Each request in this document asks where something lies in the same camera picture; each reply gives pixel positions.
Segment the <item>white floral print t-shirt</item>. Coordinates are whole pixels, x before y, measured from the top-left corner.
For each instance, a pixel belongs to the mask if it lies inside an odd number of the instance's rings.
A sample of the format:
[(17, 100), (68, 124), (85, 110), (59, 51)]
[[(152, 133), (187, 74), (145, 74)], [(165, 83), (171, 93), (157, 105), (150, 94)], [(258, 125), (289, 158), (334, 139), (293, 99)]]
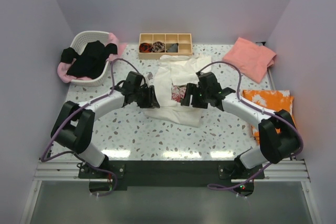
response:
[(199, 127), (202, 110), (182, 106), (180, 102), (185, 96), (187, 84), (197, 84), (196, 73), (211, 62), (212, 58), (205, 55), (196, 57), (161, 56), (158, 70), (150, 81), (154, 85), (155, 96), (160, 108), (145, 109), (145, 116)]

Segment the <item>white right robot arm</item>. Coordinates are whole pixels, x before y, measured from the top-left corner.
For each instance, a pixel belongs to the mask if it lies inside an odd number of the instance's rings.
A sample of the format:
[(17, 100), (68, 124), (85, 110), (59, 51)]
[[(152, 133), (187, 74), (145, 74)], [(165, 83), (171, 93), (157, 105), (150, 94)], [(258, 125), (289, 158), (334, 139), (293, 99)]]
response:
[(239, 117), (258, 130), (259, 146), (235, 158), (234, 173), (239, 178), (246, 178), (258, 165), (265, 162), (277, 164), (302, 151), (302, 138), (288, 111), (261, 107), (241, 97), (232, 88), (222, 88), (212, 72), (199, 73), (197, 84), (186, 85), (181, 105), (199, 109), (211, 105)]

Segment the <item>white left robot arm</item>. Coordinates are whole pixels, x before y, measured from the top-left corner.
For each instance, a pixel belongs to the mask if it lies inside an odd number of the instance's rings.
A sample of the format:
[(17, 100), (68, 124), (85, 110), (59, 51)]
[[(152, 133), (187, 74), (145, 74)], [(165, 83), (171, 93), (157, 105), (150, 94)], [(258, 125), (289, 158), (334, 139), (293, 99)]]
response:
[(94, 123), (107, 113), (131, 103), (136, 103), (142, 109), (160, 107), (154, 86), (148, 85), (145, 77), (134, 71), (99, 97), (83, 103), (64, 103), (52, 129), (51, 139), (90, 165), (93, 175), (103, 178), (110, 169), (109, 158), (91, 142)]

